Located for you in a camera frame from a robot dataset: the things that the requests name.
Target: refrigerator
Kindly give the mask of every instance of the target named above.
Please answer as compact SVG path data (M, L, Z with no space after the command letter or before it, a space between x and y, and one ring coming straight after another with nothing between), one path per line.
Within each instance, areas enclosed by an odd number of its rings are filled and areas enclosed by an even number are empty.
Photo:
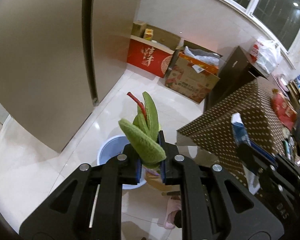
M0 0L0 103L61 152L126 68L140 0Z

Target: blue and white package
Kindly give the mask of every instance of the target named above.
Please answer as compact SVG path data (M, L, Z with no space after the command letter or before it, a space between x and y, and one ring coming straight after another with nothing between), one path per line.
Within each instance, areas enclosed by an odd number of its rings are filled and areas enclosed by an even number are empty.
M231 116L231 123L235 144L239 146L242 143L247 143L251 146L247 129L245 128L239 113L235 113ZM242 166L247 179L248 189L251 194L255 195L260 189L259 178L249 171L244 165Z

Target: brown patterned tablecloth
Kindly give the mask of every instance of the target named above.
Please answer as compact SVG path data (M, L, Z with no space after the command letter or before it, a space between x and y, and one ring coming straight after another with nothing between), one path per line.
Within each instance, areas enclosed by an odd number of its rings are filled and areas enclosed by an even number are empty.
M270 154L283 155L284 126L270 105L273 88L268 80L258 77L178 132L191 138L197 146L215 154L220 164L247 186L242 162L236 156L231 116L240 113L251 140Z

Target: red stick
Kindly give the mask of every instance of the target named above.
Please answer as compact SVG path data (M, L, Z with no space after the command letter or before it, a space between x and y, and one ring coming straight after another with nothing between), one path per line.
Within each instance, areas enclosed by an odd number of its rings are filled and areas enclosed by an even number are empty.
M133 101L135 101L135 102L138 104L138 106L141 108L141 111L142 111L142 113L143 113L143 116L145 117L145 120L147 121L147 113L146 113L146 109L145 109L143 103L140 102L140 101L138 100L138 98L136 98L134 95L132 95L131 92L128 92L127 95L128 95L129 97L131 97L131 98L133 99Z

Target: plastic bag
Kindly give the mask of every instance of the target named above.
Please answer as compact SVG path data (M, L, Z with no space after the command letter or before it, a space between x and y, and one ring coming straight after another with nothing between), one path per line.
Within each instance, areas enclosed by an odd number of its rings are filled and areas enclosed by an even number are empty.
M268 74L275 70L282 59L279 43L262 37L253 45L250 55L253 61Z
M202 62L204 62L204 63L206 63L208 65L219 66L219 59L218 58L216 58L216 57L210 57L210 56L200 56L200 54L202 54L202 52L203 52L203 50L201 50L201 49L196 49L195 51L196 51L197 55L193 54L189 50L188 46L186 46L185 49L184 49L184 51L183 51L183 53L185 55L189 56L189 57L193 57L193 58L195 58L197 60L200 60L200 61L202 61Z

